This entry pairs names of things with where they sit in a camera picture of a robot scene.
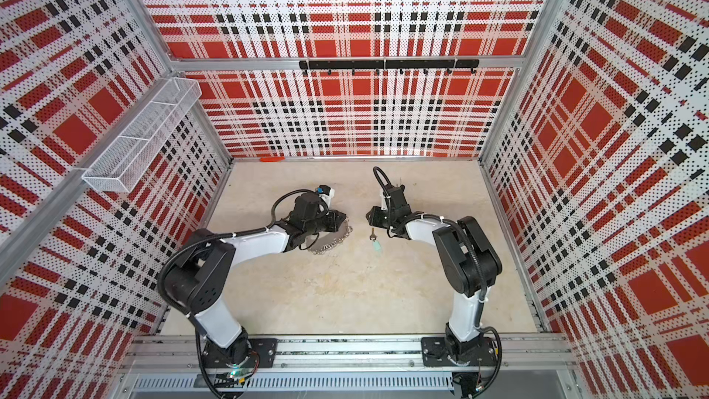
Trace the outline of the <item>grey key organizer red handle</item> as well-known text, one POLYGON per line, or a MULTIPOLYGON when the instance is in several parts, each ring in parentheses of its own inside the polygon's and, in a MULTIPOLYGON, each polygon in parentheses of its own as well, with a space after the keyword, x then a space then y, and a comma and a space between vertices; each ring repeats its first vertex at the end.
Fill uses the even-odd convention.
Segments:
POLYGON ((352 227, 350 227, 349 221, 345 219, 336 232, 328 233, 323 238, 316 239, 308 247, 308 251, 314 255, 323 255, 341 245, 350 236, 351 232, 352 227))

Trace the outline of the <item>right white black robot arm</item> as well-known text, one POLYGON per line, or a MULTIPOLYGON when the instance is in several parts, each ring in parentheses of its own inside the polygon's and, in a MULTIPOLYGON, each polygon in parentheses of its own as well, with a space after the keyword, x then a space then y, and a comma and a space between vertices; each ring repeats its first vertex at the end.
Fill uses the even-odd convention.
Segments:
POLYGON ((406 200, 404 185, 393 185, 378 166, 373 168, 373 174, 380 186, 381 203, 367 213, 369 225, 384 230, 389 238, 434 247, 454 291, 443 349, 429 357, 464 366, 486 352, 495 355, 496 345, 485 338, 493 329, 482 324, 482 317, 489 292, 503 266, 476 218, 466 216, 452 221, 436 214, 415 212, 406 200))

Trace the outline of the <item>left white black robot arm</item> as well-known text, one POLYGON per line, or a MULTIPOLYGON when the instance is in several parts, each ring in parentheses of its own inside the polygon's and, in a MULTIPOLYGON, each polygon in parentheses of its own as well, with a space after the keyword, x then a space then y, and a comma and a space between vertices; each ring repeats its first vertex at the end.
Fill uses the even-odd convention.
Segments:
POLYGON ((326 185, 293 190, 271 207, 271 215, 275 215, 278 205, 294 196, 295 205, 288 216, 241 232, 216 234, 199 229, 164 264, 157 276, 160 296, 190 321, 198 338, 206 340, 206 347, 215 350, 221 362, 239 366, 253 354, 246 328, 223 299, 231 271, 248 260, 302 249, 311 236, 338 232, 346 214, 330 208, 334 194, 326 185))

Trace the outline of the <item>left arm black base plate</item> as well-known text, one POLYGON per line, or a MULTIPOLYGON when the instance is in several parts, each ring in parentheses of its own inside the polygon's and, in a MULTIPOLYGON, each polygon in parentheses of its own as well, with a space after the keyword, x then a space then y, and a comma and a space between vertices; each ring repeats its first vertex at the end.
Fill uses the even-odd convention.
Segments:
POLYGON ((251 369, 256 365, 269 369, 273 366, 277 344, 274 338, 237 338, 228 347, 219 347, 207 339, 201 349, 201 360, 207 369, 251 369))

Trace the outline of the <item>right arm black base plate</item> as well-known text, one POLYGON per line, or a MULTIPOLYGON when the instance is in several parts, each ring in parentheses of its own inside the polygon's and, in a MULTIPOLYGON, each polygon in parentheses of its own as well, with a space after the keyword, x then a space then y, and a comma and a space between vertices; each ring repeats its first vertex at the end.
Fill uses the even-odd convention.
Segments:
POLYGON ((422 358, 426 367, 494 367, 499 346, 488 337, 459 343, 450 336, 421 339, 422 358))

